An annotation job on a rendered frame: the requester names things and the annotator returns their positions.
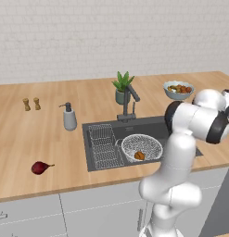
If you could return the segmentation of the dark grey sink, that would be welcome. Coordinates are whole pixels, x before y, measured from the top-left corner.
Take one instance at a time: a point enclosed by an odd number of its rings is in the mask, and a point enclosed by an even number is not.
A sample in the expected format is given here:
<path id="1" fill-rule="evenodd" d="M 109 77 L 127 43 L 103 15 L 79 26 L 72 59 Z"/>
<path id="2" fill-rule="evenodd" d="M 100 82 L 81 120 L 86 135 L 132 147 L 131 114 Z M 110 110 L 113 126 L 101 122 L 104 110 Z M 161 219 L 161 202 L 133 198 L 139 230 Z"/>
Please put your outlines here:
<path id="1" fill-rule="evenodd" d="M 83 140 L 84 147 L 86 153 L 86 163 L 88 169 L 88 141 L 87 141 L 87 130 L 90 125 L 100 125 L 100 124 L 110 124 L 114 135 L 118 141 L 118 146 L 121 149 L 122 140 L 131 135 L 131 134 L 145 134 L 149 135 L 156 140 L 158 140 L 162 146 L 167 143 L 167 139 L 169 137 L 169 133 L 167 130 L 167 126 L 165 125 L 164 117 L 149 117 L 149 118 L 137 118 L 127 123 L 123 123 L 121 121 L 113 120 L 113 121 L 103 121 L 97 123 L 86 123 L 83 124 Z M 142 162 L 130 162 L 127 160 L 126 156 L 121 150 L 121 154 L 124 160 L 124 167 L 136 166 L 141 164 L 155 163 L 160 162 L 163 159 L 163 156 L 158 160 L 150 160 L 150 161 L 142 161 Z"/>

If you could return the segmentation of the white mesh colander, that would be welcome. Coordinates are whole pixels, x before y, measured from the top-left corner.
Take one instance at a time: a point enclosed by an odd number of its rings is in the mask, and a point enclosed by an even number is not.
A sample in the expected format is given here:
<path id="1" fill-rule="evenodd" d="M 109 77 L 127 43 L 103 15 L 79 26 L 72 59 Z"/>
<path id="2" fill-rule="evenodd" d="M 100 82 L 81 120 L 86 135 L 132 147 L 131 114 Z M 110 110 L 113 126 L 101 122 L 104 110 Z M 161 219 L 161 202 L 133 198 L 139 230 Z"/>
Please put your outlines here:
<path id="1" fill-rule="evenodd" d="M 130 162 L 158 160 L 163 154 L 161 143 L 145 134 L 131 134 L 121 142 L 121 150 Z M 137 159 L 135 154 L 141 152 L 143 159 Z"/>

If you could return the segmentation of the dark red pear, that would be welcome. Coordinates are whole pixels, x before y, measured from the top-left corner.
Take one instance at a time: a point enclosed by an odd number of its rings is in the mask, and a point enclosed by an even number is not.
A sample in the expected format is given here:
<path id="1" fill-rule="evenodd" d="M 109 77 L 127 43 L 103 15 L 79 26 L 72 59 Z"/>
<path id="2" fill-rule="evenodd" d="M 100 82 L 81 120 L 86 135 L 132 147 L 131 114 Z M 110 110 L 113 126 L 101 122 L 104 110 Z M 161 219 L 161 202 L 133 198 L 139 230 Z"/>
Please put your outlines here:
<path id="1" fill-rule="evenodd" d="M 37 161 L 32 165 L 32 173 L 36 175 L 41 175 L 43 174 L 48 168 L 50 168 L 50 165 L 42 162 L 42 161 Z"/>

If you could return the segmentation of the green potted plant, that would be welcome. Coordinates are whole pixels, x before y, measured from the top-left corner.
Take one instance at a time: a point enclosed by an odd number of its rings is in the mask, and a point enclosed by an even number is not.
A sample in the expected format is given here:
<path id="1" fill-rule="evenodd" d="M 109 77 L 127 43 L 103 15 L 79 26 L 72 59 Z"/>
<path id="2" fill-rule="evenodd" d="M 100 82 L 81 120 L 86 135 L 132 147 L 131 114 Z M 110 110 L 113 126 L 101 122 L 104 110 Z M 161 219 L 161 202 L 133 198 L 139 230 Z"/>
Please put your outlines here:
<path id="1" fill-rule="evenodd" d="M 121 73 L 118 71 L 117 78 L 118 79 L 112 83 L 116 87 L 115 98 L 119 105 L 123 105 L 125 87 L 131 84 L 134 77 L 129 77 L 128 71 L 126 71 L 124 75 L 121 75 Z"/>

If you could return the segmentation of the white soap dispenser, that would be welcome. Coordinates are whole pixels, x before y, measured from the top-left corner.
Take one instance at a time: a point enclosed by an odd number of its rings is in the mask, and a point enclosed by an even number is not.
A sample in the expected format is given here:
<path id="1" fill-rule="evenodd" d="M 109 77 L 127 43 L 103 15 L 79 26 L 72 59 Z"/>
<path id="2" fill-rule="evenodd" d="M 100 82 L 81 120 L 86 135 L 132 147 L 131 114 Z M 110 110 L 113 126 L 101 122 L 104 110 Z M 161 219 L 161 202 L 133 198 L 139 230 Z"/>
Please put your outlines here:
<path id="1" fill-rule="evenodd" d="M 64 128 L 67 131 L 74 131 L 77 128 L 75 111 L 72 109 L 70 102 L 63 104 L 62 106 L 65 107 L 65 110 L 63 112 Z"/>

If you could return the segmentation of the bowl of food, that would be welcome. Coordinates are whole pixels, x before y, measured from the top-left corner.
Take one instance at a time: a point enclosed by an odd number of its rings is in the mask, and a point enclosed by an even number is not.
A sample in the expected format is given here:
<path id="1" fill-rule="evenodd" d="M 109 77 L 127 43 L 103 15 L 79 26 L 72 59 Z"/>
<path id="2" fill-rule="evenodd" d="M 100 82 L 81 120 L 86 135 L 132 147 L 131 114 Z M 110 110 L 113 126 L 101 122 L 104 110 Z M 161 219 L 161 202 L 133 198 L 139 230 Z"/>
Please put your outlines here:
<path id="1" fill-rule="evenodd" d="M 194 92 L 194 86 L 184 81 L 167 81 L 163 89 L 172 100 L 185 100 Z"/>

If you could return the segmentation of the grey cupboard door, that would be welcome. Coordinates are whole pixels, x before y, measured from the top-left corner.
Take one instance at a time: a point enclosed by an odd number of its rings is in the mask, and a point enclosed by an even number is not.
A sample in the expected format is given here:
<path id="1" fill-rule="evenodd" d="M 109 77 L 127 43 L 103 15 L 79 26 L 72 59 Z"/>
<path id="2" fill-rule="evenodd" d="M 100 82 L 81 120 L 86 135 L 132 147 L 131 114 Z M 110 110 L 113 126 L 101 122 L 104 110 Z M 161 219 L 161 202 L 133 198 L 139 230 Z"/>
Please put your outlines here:
<path id="1" fill-rule="evenodd" d="M 58 194 L 0 203 L 0 237 L 67 237 Z"/>
<path id="2" fill-rule="evenodd" d="M 177 219 L 176 227 L 184 237 L 201 233 L 227 171 L 216 168 L 190 174 L 188 181 L 201 189 L 202 202 Z M 138 185 L 135 181 L 63 193 L 60 197 L 68 236 L 138 237 L 139 209 L 143 209 L 142 229 L 150 220 L 153 206 L 140 197 Z"/>

